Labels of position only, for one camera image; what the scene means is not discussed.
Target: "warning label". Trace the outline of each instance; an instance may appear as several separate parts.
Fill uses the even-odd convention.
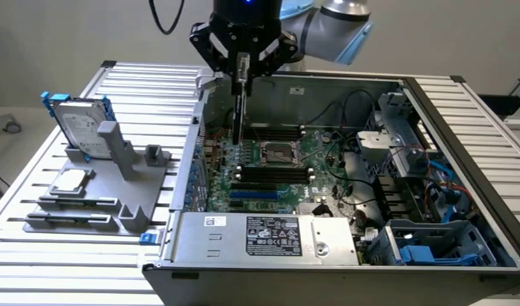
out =
[[[250,256],[301,256],[300,227],[292,217],[246,217]]]

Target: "blue plastic latch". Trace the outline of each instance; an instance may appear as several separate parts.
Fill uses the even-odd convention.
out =
[[[432,251],[426,245],[406,245],[400,249],[400,255],[405,264],[434,264]]]
[[[441,220],[441,224],[449,222],[450,216],[453,215],[453,212],[454,212],[454,205],[449,205],[448,209],[446,209],[446,212],[445,212],[445,215],[444,215],[444,218]]]
[[[157,234],[142,233],[139,237],[139,245],[155,245]]]
[[[42,92],[41,94],[41,102],[42,102],[42,105],[45,106],[46,110],[47,110],[47,115],[50,115],[50,117],[53,118],[54,117],[54,110],[53,110],[53,107],[50,106],[50,100],[47,99],[47,96],[50,95],[50,93],[47,91]]]
[[[433,258],[426,245],[406,245],[400,249],[401,260],[406,265],[418,266],[469,266],[477,254],[466,254],[458,258]]]
[[[305,13],[314,6],[314,0],[282,0],[278,19],[292,18]]]
[[[70,97],[71,97],[70,94],[53,94],[53,96],[50,97],[50,100],[53,100],[53,101],[66,101],[66,100],[69,100]]]
[[[110,121],[115,121],[115,116],[113,112],[113,106],[110,103],[110,100],[107,99],[106,95],[103,94],[101,97],[101,102],[103,103],[105,106],[105,117]]]
[[[373,22],[366,22],[361,29],[358,30],[358,35],[350,40],[348,43],[345,49],[342,50],[341,54],[336,58],[336,63],[342,65],[350,65],[352,61],[354,60],[356,55],[360,52],[361,46],[364,45],[368,37],[369,32],[373,27]]]

